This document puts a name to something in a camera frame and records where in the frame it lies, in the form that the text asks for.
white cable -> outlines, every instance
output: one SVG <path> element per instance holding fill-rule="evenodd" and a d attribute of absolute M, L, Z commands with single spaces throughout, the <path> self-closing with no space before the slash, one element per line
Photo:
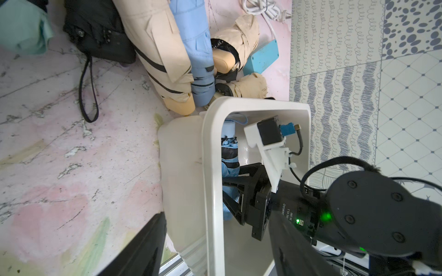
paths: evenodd
<path fill-rule="evenodd" d="M 243 0 L 243 9 L 249 15 L 263 15 L 276 40 L 275 30 L 269 22 L 269 19 L 278 20 L 281 17 L 281 10 L 276 6 L 275 0 Z"/>

pink surface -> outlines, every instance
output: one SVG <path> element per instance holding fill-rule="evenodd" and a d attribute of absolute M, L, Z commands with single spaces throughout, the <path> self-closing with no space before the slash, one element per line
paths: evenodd
<path fill-rule="evenodd" d="M 290 1 L 281 4 L 291 10 Z M 83 272 L 94 275 L 162 211 L 156 133 L 172 115 L 139 61 L 125 71 L 94 60 L 100 117 L 85 123 L 76 88 L 84 57 L 61 30 L 62 5 L 48 7 L 55 37 L 46 54 L 0 49 L 0 266 L 13 256 L 14 266 L 71 275 L 72 265 L 91 256 L 99 262 Z M 210 0 L 206 7 L 212 33 L 243 14 L 237 0 Z M 270 30 L 258 20 L 263 44 Z M 263 73 L 267 96 L 288 100 L 290 21 L 272 25 L 280 57 Z M 106 233 L 97 238 L 100 227 Z M 95 239 L 102 244 L 91 247 Z"/>

teal cloth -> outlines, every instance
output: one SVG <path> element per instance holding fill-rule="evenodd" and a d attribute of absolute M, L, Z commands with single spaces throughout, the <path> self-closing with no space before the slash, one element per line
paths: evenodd
<path fill-rule="evenodd" d="M 0 6 L 0 45 L 20 54 L 43 54 L 53 31 L 47 13 L 26 0 Z"/>

black strap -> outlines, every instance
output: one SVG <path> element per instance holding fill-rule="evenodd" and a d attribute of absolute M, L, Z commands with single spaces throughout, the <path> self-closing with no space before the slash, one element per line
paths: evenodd
<path fill-rule="evenodd" d="M 135 51 L 145 60 L 147 61 L 150 65 L 152 65 L 152 67 L 154 67 L 157 70 L 160 70 L 162 72 L 167 73 L 166 68 L 164 67 L 164 65 L 158 64 L 156 62 L 154 62 L 153 60 L 151 60 L 150 58 L 148 58 L 142 51 L 140 51 L 140 49 L 138 49 L 135 45 L 133 46 L 135 48 Z"/>
<path fill-rule="evenodd" d="M 87 56 L 87 60 L 86 60 L 86 63 L 84 64 L 83 72 L 81 73 L 81 77 L 80 77 L 80 85 L 78 87 L 78 100 L 80 102 L 81 115 L 83 115 L 84 120 L 88 123 L 92 123 L 98 119 L 99 111 L 98 111 L 97 97 L 95 96 L 94 78 L 92 76 L 92 57 L 90 54 L 86 54 L 86 56 Z M 88 65 L 89 65 L 89 70 L 91 71 L 91 86 L 92 86 L 92 92 L 94 93 L 95 107 L 97 108 L 97 113 L 95 113 L 95 116 L 92 120 L 89 119 L 89 116 L 86 114 L 86 111 L 84 110 L 83 96 L 82 96 L 83 78 L 84 78 L 84 74 L 86 73 L 86 69 L 88 68 Z"/>
<path fill-rule="evenodd" d="M 319 171 L 323 168 L 327 168 L 333 165 L 339 165 L 339 164 L 351 164 L 351 165 L 356 165 L 359 167 L 364 168 L 364 170 L 366 171 L 371 171 L 374 173 L 380 173 L 379 169 L 376 168 L 373 165 L 370 165 L 369 163 L 365 162 L 364 160 L 355 158 L 355 157 L 351 157 L 351 156 L 340 156 L 340 157 L 335 157 L 332 158 L 328 161 L 322 162 L 319 165 L 314 166 L 313 168 L 311 168 L 306 174 L 304 174 L 304 177 L 301 179 L 301 182 L 299 183 L 299 188 L 301 189 L 301 193 L 302 195 L 305 195 L 305 191 L 304 191 L 304 186 L 305 186 L 305 182 L 307 181 L 307 178 L 313 174 L 316 171 Z M 321 191 L 322 189 L 316 189 L 316 188 L 312 188 L 309 186 L 309 189 L 312 189 L 314 191 Z"/>

diamond pattern tile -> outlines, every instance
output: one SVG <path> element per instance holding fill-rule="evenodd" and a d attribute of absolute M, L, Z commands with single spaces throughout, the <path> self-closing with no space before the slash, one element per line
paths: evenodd
<path fill-rule="evenodd" d="M 390 158 L 400 151 L 400 148 L 391 140 L 386 141 L 377 147 L 386 157 Z"/>
<path fill-rule="evenodd" d="M 407 65 L 398 59 L 392 60 L 387 66 L 382 66 L 382 72 L 388 74 L 390 77 L 397 77 L 403 70 L 407 68 Z"/>
<path fill-rule="evenodd" d="M 419 163 L 430 173 L 433 173 L 442 167 L 442 159 L 440 159 L 436 154 L 429 154 L 423 157 L 421 160 L 419 160 Z"/>
<path fill-rule="evenodd" d="M 409 88 L 418 96 L 424 96 L 431 89 L 435 88 L 437 83 L 425 76 L 418 78 L 415 82 L 410 84 Z"/>
<path fill-rule="evenodd" d="M 393 118 L 393 122 L 397 123 L 402 128 L 406 128 L 416 121 L 417 117 L 408 110 L 403 110 Z"/>
<path fill-rule="evenodd" d="M 377 132 L 377 137 L 376 137 L 376 144 L 380 145 L 383 142 L 385 142 L 386 140 L 388 140 L 388 137 L 385 136 L 385 134 L 383 134 L 382 132 L 378 131 Z"/>
<path fill-rule="evenodd" d="M 399 170 L 398 166 L 389 159 L 384 160 L 378 166 L 381 168 L 381 173 L 386 176 L 390 176 Z"/>
<path fill-rule="evenodd" d="M 419 160 L 422 157 L 430 154 L 430 150 L 418 141 L 406 147 L 404 152 L 406 152 L 414 160 Z"/>
<path fill-rule="evenodd" d="M 404 86 L 410 86 L 413 82 L 415 82 L 421 74 L 416 70 L 408 67 L 403 70 L 395 79 Z"/>
<path fill-rule="evenodd" d="M 441 82 L 441 72 L 442 72 L 442 62 L 434 66 L 430 71 L 428 71 L 425 75 L 432 79 L 433 81 L 440 83 Z"/>
<path fill-rule="evenodd" d="M 416 141 L 416 138 L 411 136 L 406 131 L 401 131 L 395 136 L 393 136 L 391 138 L 391 141 L 393 141 L 393 143 L 395 143 L 398 147 L 400 147 L 403 150 L 404 148 L 414 143 Z"/>
<path fill-rule="evenodd" d="M 432 131 L 430 134 L 422 137 L 420 142 L 430 151 L 437 151 L 441 148 L 442 135 L 437 131 Z"/>
<path fill-rule="evenodd" d="M 424 74 L 427 73 L 431 68 L 433 68 L 439 61 L 430 55 L 421 55 L 418 57 L 413 63 L 410 64 L 410 67 L 416 70 L 417 72 Z"/>
<path fill-rule="evenodd" d="M 442 183 L 441 61 L 436 50 L 382 64 L 375 161 L 386 175 Z"/>
<path fill-rule="evenodd" d="M 430 92 L 425 94 L 423 98 L 436 106 L 442 105 L 442 86 L 436 86 Z"/>
<path fill-rule="evenodd" d="M 402 127 L 398 126 L 393 121 L 388 121 L 379 127 L 379 131 L 386 135 L 387 138 L 391 138 L 395 136 L 399 131 L 402 131 Z"/>
<path fill-rule="evenodd" d="M 400 106 L 400 104 L 392 99 L 382 107 L 382 113 L 385 114 L 388 118 L 393 118 L 404 110 L 404 108 Z"/>
<path fill-rule="evenodd" d="M 402 107 L 410 106 L 412 103 L 417 101 L 417 99 L 419 99 L 419 96 L 410 89 L 405 89 L 399 95 L 394 97 L 395 102 L 400 104 Z"/>
<path fill-rule="evenodd" d="M 382 92 L 390 98 L 396 97 L 400 92 L 405 89 L 405 85 L 401 84 L 397 80 L 391 80 L 390 77 L 385 77 L 385 74 L 381 73 L 381 82 L 383 79 L 389 79 L 390 81 L 382 87 Z"/>
<path fill-rule="evenodd" d="M 404 151 L 399 151 L 398 153 L 390 157 L 390 160 L 399 168 L 404 168 L 414 162 L 414 159 L 411 158 Z"/>
<path fill-rule="evenodd" d="M 409 125 L 405 131 L 407 131 L 411 136 L 413 136 L 416 139 L 420 139 L 427 135 L 428 133 L 432 132 L 433 129 L 429 127 L 426 123 L 424 123 L 422 120 L 418 120 L 411 125 Z"/>
<path fill-rule="evenodd" d="M 416 117 L 422 118 L 434 109 L 434 105 L 430 104 L 427 100 L 420 98 L 410 105 L 407 110 L 413 113 Z"/>
<path fill-rule="evenodd" d="M 387 103 L 389 103 L 391 101 L 391 97 L 384 94 L 384 93 L 379 93 L 379 107 L 383 107 L 384 105 L 386 105 Z"/>
<path fill-rule="evenodd" d="M 422 120 L 430 127 L 437 129 L 442 125 L 442 106 L 433 109 L 430 113 L 422 117 Z"/>
<path fill-rule="evenodd" d="M 412 176 L 415 178 L 422 178 L 422 177 L 428 175 L 428 171 L 426 169 L 424 169 L 424 167 L 422 167 L 420 164 L 415 163 L 415 162 L 413 162 L 410 165 L 403 168 L 402 171 L 404 171 L 404 173 L 406 175 Z"/>
<path fill-rule="evenodd" d="M 377 125 L 381 126 L 383 124 L 385 124 L 386 122 L 388 122 L 390 120 L 390 118 L 388 118 L 387 115 L 383 114 L 382 112 L 379 111 L 378 117 L 377 117 Z"/>

